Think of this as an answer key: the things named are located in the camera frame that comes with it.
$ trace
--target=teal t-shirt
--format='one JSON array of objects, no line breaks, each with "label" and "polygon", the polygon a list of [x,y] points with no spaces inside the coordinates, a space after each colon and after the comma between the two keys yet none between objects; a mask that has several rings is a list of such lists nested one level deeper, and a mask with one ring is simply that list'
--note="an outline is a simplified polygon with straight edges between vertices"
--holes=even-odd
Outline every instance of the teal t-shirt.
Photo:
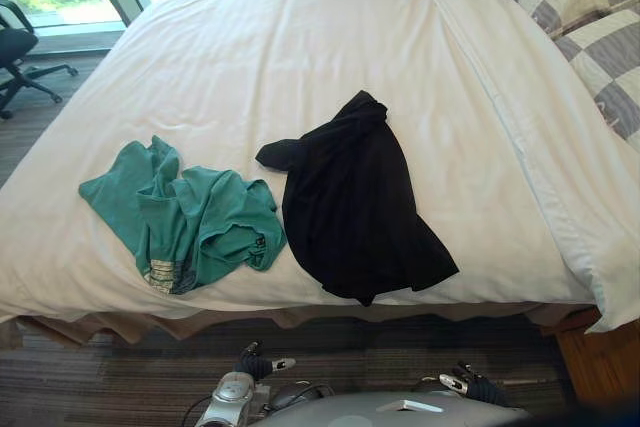
[{"label": "teal t-shirt", "polygon": [[243,262],[268,269],[287,240],[267,184],[202,167],[179,179],[179,169],[176,150],[154,136],[148,148],[126,145],[109,172],[79,192],[162,292],[210,284]]}]

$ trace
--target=white duvet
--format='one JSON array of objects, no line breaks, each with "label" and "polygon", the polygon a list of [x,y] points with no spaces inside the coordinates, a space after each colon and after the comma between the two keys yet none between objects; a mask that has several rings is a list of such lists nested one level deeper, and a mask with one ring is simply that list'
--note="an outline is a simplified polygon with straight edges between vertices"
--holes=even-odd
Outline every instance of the white duvet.
[{"label": "white duvet", "polygon": [[360,89],[389,108],[419,214],[460,268],[377,303],[597,303],[595,330],[640,315],[640,158],[516,3],[169,0],[129,27],[0,191],[0,321],[355,303],[288,247],[268,272],[162,294],[77,188],[157,134],[183,167],[263,178],[279,201],[286,176],[258,149]]}]

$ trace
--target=black chair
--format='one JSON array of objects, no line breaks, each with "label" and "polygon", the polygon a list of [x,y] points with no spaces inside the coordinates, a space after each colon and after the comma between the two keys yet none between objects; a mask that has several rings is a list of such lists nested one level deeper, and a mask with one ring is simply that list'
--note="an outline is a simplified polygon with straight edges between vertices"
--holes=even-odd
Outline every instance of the black chair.
[{"label": "black chair", "polygon": [[22,87],[33,87],[46,92],[56,104],[62,102],[62,97],[47,89],[44,85],[35,82],[34,79],[62,69],[66,69],[72,76],[78,75],[78,71],[67,64],[56,65],[46,69],[29,67],[24,72],[21,71],[16,66],[16,62],[35,47],[38,43],[38,38],[33,35],[33,26],[14,2],[0,0],[0,6],[9,9],[24,25],[24,29],[14,29],[0,15],[0,25],[3,27],[0,30],[0,68],[7,69],[13,76],[13,79],[0,84],[0,118],[10,119],[13,117],[13,112],[4,110],[4,108]]}]

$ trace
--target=wooden nightstand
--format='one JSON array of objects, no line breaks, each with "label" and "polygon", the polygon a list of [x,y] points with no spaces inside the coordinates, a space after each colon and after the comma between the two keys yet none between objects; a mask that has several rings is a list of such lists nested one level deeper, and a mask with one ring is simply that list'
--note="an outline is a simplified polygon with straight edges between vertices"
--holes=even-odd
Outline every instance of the wooden nightstand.
[{"label": "wooden nightstand", "polygon": [[600,313],[592,308],[543,328],[555,335],[578,400],[605,406],[640,393],[640,321],[605,334],[587,334]]}]

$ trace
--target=black shirt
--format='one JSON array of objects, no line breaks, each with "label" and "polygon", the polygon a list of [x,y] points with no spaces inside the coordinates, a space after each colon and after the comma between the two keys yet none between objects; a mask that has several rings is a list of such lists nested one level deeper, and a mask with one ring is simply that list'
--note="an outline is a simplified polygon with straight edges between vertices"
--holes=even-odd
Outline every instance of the black shirt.
[{"label": "black shirt", "polygon": [[265,145],[256,156],[289,173],[282,213],[298,263],[326,291],[363,305],[376,294],[425,289],[458,272],[416,213],[386,111],[360,91],[330,122],[299,140]]}]

